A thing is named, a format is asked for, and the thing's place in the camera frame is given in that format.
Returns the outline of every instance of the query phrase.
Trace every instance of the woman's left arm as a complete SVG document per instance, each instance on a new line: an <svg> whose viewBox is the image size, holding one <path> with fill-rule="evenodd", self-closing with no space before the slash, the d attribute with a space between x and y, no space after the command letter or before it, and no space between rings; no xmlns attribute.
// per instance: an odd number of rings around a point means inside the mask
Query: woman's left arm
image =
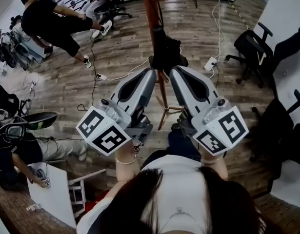
<svg viewBox="0 0 300 234"><path fill-rule="evenodd" d="M140 172L140 165L135 155L132 140L119 148L115 152L115 157L116 178L118 182L105 197L114 198L122 186Z"/></svg>

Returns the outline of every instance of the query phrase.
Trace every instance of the beige pants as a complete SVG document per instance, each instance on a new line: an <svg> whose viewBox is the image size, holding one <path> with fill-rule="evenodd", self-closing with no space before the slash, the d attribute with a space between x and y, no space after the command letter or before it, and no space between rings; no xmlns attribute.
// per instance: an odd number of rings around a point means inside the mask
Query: beige pants
<svg viewBox="0 0 300 234"><path fill-rule="evenodd" d="M67 155L76 155L84 153L87 149L87 143L82 140L49 140L41 141L38 139L42 152L42 161L61 159Z"/></svg>

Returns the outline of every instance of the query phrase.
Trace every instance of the necklace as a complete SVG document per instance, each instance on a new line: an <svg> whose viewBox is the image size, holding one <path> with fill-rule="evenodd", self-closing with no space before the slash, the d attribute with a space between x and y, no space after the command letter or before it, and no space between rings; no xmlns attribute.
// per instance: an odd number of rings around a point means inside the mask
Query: necklace
<svg viewBox="0 0 300 234"><path fill-rule="evenodd" d="M186 212L183 212L182 211L182 208L181 207L177 207L176 208L177 211L172 214L170 216L170 218L167 220L167 222L164 224L163 228L161 228L160 230L160 233L162 232L162 230L164 230L164 228L166 227L166 225L168 224L169 220L172 219L174 216L178 216L178 215L186 215L186 216L189 216L190 218L192 218L194 220L194 222L196 223L196 225L199 227L199 229L201 230L201 233L203 233L204 231L201 229L201 227L199 226L199 224L197 223L197 221L189 214L189 213L186 213Z"/></svg>

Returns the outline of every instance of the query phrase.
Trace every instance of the wall socket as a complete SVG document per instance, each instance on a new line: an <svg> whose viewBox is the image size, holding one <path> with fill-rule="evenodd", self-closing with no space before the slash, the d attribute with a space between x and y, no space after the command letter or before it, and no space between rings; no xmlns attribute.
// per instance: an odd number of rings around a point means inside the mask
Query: wall socket
<svg viewBox="0 0 300 234"><path fill-rule="evenodd" d="M214 67L214 64L217 63L217 60L216 58L214 57L211 57L208 62L206 63L206 65L204 66L204 69L207 70L207 71L210 71L213 67Z"/></svg>

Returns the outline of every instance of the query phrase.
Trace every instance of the black shorts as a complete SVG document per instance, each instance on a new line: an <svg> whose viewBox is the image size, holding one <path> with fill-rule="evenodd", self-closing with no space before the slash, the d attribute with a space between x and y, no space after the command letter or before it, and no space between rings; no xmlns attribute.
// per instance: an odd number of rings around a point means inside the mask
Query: black shorts
<svg viewBox="0 0 300 234"><path fill-rule="evenodd" d="M60 19L60 25L57 31L49 37L44 38L48 43L65 50L70 56L74 57L80 46L72 38L71 34L92 28L92 19L82 20L77 17L67 16Z"/></svg>

